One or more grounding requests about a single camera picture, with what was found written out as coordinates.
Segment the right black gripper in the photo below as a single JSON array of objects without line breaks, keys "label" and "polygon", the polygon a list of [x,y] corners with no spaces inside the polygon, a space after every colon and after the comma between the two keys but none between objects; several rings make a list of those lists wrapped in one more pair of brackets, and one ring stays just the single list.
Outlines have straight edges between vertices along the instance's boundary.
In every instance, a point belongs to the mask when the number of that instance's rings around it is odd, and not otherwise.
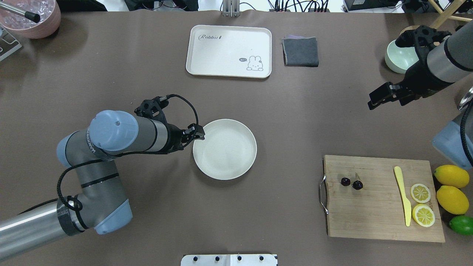
[{"label": "right black gripper", "polygon": [[407,69],[404,79],[397,84],[386,82],[369,94],[369,110],[387,102],[399,101],[401,106],[419,98],[427,98],[449,86],[429,70],[427,61],[420,59]]}]

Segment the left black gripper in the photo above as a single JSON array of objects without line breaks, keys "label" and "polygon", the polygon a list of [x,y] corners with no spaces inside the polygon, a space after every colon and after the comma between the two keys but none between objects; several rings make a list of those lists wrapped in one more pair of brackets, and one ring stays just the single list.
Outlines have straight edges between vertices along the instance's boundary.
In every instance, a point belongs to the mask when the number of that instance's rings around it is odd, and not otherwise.
[{"label": "left black gripper", "polygon": [[173,124],[168,123],[166,153],[173,153],[176,150],[183,150],[191,141],[205,139],[203,127],[197,123],[191,123],[186,130],[180,129]]}]

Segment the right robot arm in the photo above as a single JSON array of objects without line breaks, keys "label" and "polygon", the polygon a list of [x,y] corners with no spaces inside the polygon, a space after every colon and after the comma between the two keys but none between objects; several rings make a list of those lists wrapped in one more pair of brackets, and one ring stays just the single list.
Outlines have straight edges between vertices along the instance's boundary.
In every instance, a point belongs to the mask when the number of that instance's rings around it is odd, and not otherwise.
[{"label": "right robot arm", "polygon": [[[386,82],[369,94],[373,110],[387,102],[405,106],[447,89],[464,78],[472,78],[472,22],[451,33],[425,25],[406,30],[397,37],[398,47],[413,47],[418,56],[398,83]],[[434,148],[454,165],[472,169],[472,90],[459,89],[453,103],[459,111],[433,139]]]}]

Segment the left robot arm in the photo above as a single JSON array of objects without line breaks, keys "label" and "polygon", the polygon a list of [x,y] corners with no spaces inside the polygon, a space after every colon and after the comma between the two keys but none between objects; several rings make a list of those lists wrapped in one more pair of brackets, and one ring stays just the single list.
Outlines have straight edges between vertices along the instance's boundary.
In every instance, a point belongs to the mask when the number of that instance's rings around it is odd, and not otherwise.
[{"label": "left robot arm", "polygon": [[124,111],[99,112],[88,128],[62,139],[57,157],[66,172],[76,171],[81,193],[58,195],[1,223],[1,260],[83,233],[116,231],[132,219],[115,159],[132,154],[169,154],[204,139],[203,127],[187,129],[159,117],[137,117]]}]

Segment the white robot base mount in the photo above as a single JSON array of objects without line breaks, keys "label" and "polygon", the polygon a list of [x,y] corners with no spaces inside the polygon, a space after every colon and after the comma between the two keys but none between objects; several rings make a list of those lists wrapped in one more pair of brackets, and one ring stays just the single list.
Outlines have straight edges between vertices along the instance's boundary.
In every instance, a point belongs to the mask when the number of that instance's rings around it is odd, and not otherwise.
[{"label": "white robot base mount", "polygon": [[199,254],[185,255],[181,266],[277,266],[273,254]]}]

